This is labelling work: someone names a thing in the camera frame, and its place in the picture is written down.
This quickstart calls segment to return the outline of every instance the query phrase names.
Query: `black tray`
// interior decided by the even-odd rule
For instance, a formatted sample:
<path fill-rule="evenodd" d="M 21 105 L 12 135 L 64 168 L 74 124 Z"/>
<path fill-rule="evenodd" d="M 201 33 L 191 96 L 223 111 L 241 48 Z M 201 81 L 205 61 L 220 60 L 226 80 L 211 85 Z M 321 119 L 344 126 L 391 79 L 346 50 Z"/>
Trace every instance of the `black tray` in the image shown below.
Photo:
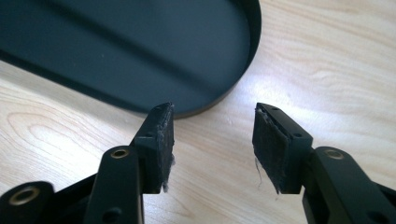
<path fill-rule="evenodd" d="M 176 116 L 228 93 L 259 45 L 258 0 L 0 1 L 0 59 L 104 102 Z"/>

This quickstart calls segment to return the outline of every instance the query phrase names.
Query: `light wood surface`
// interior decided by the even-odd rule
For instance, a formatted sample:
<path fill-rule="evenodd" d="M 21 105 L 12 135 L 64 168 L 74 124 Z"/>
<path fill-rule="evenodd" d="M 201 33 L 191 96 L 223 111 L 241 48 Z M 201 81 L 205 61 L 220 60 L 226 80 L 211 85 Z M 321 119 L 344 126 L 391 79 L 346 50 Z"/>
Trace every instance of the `light wood surface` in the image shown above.
<path fill-rule="evenodd" d="M 276 195 L 256 170 L 257 102 L 282 108 L 314 147 L 352 155 L 396 189 L 396 2 L 261 0 L 257 56 L 234 90 L 175 121 L 168 193 L 145 196 L 147 223 L 305 223 L 302 195 Z M 65 188 L 127 145 L 144 118 L 0 63 L 0 194 Z"/>

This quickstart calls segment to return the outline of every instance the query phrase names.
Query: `wood grain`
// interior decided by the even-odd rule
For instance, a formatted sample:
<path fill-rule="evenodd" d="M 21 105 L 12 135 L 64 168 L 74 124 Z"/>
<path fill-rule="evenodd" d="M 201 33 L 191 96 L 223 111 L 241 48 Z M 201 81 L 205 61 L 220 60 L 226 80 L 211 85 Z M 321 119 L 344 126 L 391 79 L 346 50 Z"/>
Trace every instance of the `wood grain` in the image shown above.
<path fill-rule="evenodd" d="M 175 122 L 168 193 L 145 196 L 147 223 L 305 223 L 302 195 L 276 195 L 256 170 L 257 102 L 351 154 L 396 189 L 396 3 L 261 0 L 262 39 L 234 90 Z M 0 194 L 45 180 L 56 190 L 96 172 L 144 118 L 0 63 Z"/>

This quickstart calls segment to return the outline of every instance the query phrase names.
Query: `tabletop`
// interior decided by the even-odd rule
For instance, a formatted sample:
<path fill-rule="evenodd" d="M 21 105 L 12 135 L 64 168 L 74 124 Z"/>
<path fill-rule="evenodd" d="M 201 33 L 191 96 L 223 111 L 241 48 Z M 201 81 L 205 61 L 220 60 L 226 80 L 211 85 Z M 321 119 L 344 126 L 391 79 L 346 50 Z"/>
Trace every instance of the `tabletop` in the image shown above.
<path fill-rule="evenodd" d="M 302 194 L 256 169 L 256 103 L 349 153 L 396 189 L 396 3 L 261 0 L 256 57 L 218 104 L 175 120 L 169 190 L 145 195 L 147 223 L 306 223 Z M 0 194 L 44 180 L 63 189 L 128 145 L 144 116 L 0 62 Z"/>

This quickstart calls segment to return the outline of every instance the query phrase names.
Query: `wooden table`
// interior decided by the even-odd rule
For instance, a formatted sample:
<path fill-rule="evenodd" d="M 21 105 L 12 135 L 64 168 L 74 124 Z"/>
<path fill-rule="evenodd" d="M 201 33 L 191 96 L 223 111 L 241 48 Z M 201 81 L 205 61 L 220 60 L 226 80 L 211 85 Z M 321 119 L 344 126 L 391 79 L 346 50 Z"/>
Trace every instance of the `wooden table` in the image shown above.
<path fill-rule="evenodd" d="M 261 0 L 257 56 L 234 90 L 175 121 L 168 193 L 145 196 L 147 223 L 305 223 L 302 195 L 277 195 L 256 169 L 257 102 L 282 108 L 314 147 L 352 155 L 396 189 L 396 3 Z M 144 118 L 0 63 L 0 194 L 96 173 Z"/>

